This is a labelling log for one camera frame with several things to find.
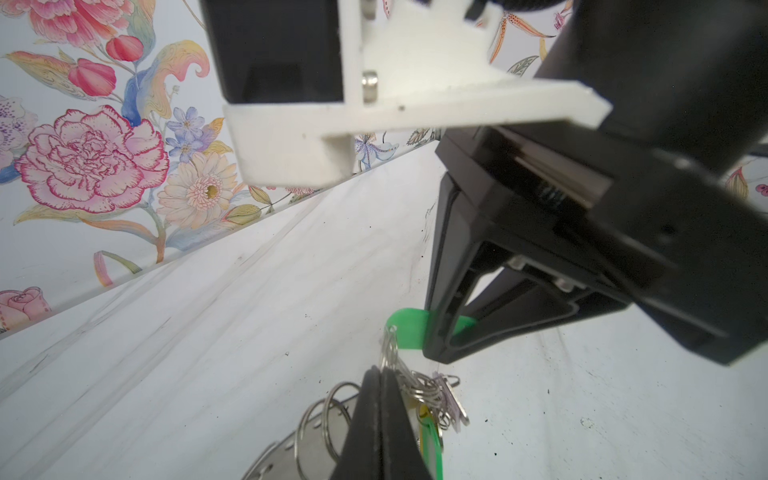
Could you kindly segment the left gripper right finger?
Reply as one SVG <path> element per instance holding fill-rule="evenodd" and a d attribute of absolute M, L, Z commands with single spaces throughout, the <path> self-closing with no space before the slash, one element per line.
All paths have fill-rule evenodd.
<path fill-rule="evenodd" d="M 386 480 L 431 480 L 402 399 L 396 374 L 381 373 L 382 470 Z"/>

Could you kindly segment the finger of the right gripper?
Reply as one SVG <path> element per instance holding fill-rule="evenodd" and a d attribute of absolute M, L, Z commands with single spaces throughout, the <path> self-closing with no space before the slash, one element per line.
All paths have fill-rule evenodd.
<path fill-rule="evenodd" d="M 479 305 L 464 311 L 480 278 L 509 258 L 509 251 L 498 243 L 498 232 L 494 222 L 444 175 L 425 302 L 429 318 L 422 351 L 428 359 L 453 363 L 507 338 L 512 328 L 509 274 L 491 284 L 496 297 L 483 294 Z"/>

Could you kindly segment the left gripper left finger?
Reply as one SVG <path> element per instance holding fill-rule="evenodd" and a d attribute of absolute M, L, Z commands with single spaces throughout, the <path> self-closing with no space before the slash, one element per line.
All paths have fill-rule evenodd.
<path fill-rule="evenodd" d="M 350 429 L 331 480 L 382 478 L 381 372 L 371 367 L 364 375 Z"/>

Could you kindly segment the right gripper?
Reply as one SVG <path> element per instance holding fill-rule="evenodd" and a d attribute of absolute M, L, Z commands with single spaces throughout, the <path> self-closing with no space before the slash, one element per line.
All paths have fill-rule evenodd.
<path fill-rule="evenodd" d="M 447 363 L 630 305 L 722 365 L 766 343 L 767 220 L 695 161 L 575 125 L 450 129 L 436 153 L 509 251 L 449 295 Z"/>

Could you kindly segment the metal keyring disc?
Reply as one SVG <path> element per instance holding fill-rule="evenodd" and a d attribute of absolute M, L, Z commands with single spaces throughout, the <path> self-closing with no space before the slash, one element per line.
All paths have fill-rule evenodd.
<path fill-rule="evenodd" d="M 455 375 L 424 374 L 400 357 L 409 337 L 384 331 L 380 363 L 361 383 L 341 382 L 270 444 L 247 479 L 442 479 L 445 431 L 468 425 Z"/>

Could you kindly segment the green key tag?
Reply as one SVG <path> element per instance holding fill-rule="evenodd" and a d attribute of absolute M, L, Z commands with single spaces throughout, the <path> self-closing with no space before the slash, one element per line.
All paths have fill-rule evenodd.
<path fill-rule="evenodd" d="M 386 321 L 383 333 L 381 358 L 419 350 L 427 359 L 450 364 L 494 344 L 493 336 L 482 335 L 476 319 L 450 309 L 400 309 Z"/>

